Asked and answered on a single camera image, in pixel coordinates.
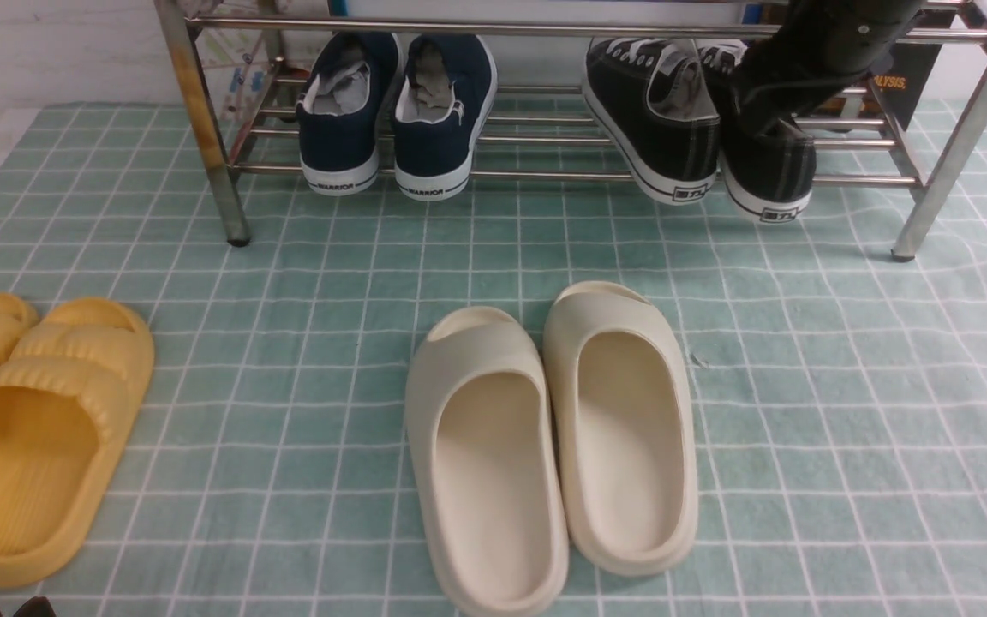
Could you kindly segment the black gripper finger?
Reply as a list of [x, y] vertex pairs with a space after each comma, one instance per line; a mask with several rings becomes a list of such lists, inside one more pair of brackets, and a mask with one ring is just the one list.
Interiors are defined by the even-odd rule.
[[16, 609], [13, 617], [56, 617], [51, 601], [44, 596], [30, 598]]

